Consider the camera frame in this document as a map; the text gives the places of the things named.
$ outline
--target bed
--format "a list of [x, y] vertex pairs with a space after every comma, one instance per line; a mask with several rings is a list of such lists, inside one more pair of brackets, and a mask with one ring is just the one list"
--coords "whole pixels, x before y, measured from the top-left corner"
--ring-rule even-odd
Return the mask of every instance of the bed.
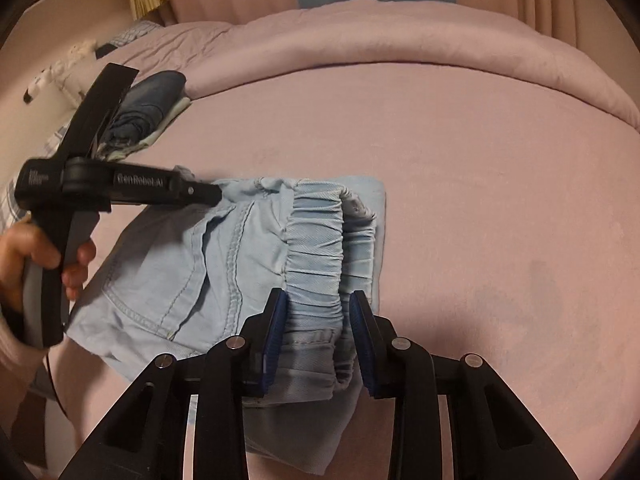
[[[194, 100], [130, 162], [382, 180], [382, 316], [435, 354], [483, 355], [581, 480], [605, 475], [640, 420], [640, 112], [584, 54], [500, 14], [354, 0], [167, 27], [74, 84], [109, 61], [181, 70]], [[100, 220], [96, 266], [138, 212]], [[81, 442], [126, 383], [68, 340], [52, 360]], [[386, 478], [392, 412], [361, 396], [328, 478]]]

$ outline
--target denim pocket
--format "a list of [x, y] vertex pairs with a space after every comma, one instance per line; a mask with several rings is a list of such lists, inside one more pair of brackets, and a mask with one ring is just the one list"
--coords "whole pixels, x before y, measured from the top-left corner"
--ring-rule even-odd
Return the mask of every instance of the denim pocket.
[[149, 332], [173, 339], [198, 301], [207, 269], [203, 238], [235, 205], [151, 207], [125, 229], [110, 261], [103, 292]]

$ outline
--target metal screw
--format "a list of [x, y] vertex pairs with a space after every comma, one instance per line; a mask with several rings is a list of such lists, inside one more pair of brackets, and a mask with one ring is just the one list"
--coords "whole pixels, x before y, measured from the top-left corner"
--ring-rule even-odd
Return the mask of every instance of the metal screw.
[[239, 348], [242, 348], [245, 343], [246, 341], [244, 337], [241, 335], [235, 335], [226, 340], [226, 347], [232, 350], [238, 350]]
[[156, 357], [154, 364], [158, 368], [167, 368], [168, 366], [171, 366], [173, 362], [174, 362], [174, 356], [172, 356], [171, 354], [162, 354]]
[[405, 337], [396, 337], [392, 342], [391, 346], [396, 350], [408, 350], [409, 346], [411, 346], [411, 341], [409, 341]]
[[472, 368], [479, 368], [482, 366], [482, 358], [476, 354], [469, 354], [465, 357], [465, 363], [471, 366]]

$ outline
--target wrinkled fabric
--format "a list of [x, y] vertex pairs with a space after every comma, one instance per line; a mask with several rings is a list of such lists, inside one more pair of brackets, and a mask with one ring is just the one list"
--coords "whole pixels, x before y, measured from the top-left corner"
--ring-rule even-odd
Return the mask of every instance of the wrinkled fabric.
[[98, 156], [133, 146], [156, 131], [184, 91], [186, 78], [164, 70], [133, 86], [100, 140]]
[[362, 387], [348, 301], [364, 290], [378, 308], [383, 186], [367, 177], [217, 184], [223, 199], [214, 208], [137, 216], [82, 295], [68, 335], [133, 380], [160, 353], [203, 354], [239, 333], [271, 288], [285, 289], [274, 385], [244, 401], [247, 447], [321, 474]]

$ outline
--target black cable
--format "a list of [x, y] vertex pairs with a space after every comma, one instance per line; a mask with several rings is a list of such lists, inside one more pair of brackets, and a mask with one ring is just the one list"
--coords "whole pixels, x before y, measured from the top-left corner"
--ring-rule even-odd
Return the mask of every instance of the black cable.
[[53, 390], [53, 395], [56, 397], [56, 402], [58, 403], [58, 406], [60, 406], [60, 410], [62, 410], [62, 413], [65, 415], [66, 419], [68, 420], [69, 416], [66, 414], [66, 410], [64, 409], [64, 406], [62, 406], [62, 402], [60, 402], [60, 397], [58, 397], [58, 392], [56, 391], [56, 385], [53, 382], [53, 374], [51, 373], [51, 364], [49, 363], [48, 352], [45, 357], [45, 360], [47, 362], [47, 374], [49, 374], [49, 382], [51, 382], [51, 389]]

